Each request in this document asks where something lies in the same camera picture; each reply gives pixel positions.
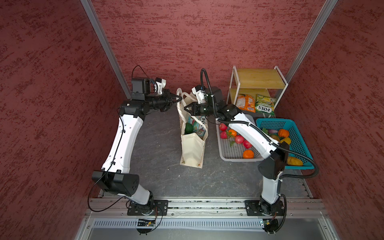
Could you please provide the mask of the green bell pepper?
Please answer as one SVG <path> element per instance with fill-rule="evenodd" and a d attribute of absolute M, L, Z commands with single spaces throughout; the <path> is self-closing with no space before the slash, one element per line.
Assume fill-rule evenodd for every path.
<path fill-rule="evenodd" d="M 189 135 L 189 134 L 192 134 L 193 132 L 194 132 L 194 126 L 190 123 L 186 123 L 184 135 Z"/>

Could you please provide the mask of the cream floral tote bag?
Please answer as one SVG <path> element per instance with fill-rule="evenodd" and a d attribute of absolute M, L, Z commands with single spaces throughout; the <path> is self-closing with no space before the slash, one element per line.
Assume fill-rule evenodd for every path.
<path fill-rule="evenodd" d="M 183 99 L 177 103 L 177 110 L 180 120 L 180 130 L 181 130 L 181 143 L 182 143 L 182 156 L 180 164 L 186 167 L 193 167 L 201 169 L 204 162 L 204 153 L 206 146 L 206 139 L 208 138 L 208 121 L 206 122 L 206 134 L 202 140 L 196 133 L 189 135 L 184 135 L 185 133 L 185 124 L 192 124 L 191 116 L 184 110 L 184 107 L 190 103 L 197 102 L 196 97 L 192 94 L 183 92 L 182 89 L 177 89 L 177 95 L 181 96 Z"/>

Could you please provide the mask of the teal Fox's candy bag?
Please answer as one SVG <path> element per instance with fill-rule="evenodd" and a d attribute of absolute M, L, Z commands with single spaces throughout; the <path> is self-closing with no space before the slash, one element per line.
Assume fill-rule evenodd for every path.
<path fill-rule="evenodd" d="M 205 116 L 194 116 L 191 118 L 193 125 L 193 132 L 196 133 L 202 140 L 207 132 L 206 130 L 206 117 Z"/>

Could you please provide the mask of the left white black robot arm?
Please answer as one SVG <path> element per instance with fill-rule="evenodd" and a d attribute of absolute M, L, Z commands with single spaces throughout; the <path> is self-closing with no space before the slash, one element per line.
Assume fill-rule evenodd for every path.
<path fill-rule="evenodd" d="M 140 185 L 140 177 L 130 173 L 131 157 L 137 135 L 151 110 L 168 111 L 182 100 L 181 96 L 164 90 L 161 95 L 148 95 L 139 100 L 124 101 L 118 109 L 119 125 L 111 148 L 101 170 L 94 171 L 94 187 L 128 199 L 142 215 L 155 210 L 154 196 Z"/>

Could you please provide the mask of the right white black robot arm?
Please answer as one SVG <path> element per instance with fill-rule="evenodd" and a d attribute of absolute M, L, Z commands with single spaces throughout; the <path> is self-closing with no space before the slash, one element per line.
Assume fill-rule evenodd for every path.
<path fill-rule="evenodd" d="M 193 102 L 184 107 L 191 116 L 214 115 L 220 123 L 228 125 L 245 138 L 263 159 L 258 170 L 263 176 L 263 190 L 260 197 L 260 212 L 265 216 L 278 211 L 281 200 L 282 173 L 288 160 L 288 144 L 280 144 L 253 124 L 235 105 L 217 109 L 217 104 Z"/>

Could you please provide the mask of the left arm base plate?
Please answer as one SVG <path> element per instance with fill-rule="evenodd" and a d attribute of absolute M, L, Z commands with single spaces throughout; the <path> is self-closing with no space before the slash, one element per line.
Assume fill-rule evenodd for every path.
<path fill-rule="evenodd" d="M 168 200 L 150 200 L 147 205 L 139 205 L 137 203 L 129 203 L 128 216 L 166 216 L 168 212 Z"/>

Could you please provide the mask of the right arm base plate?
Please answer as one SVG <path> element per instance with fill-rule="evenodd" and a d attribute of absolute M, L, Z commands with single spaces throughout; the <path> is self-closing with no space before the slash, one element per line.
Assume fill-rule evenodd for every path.
<path fill-rule="evenodd" d="M 282 217 L 285 215 L 284 202 L 278 199 L 274 204 L 261 200 L 245 200 L 247 216 Z"/>

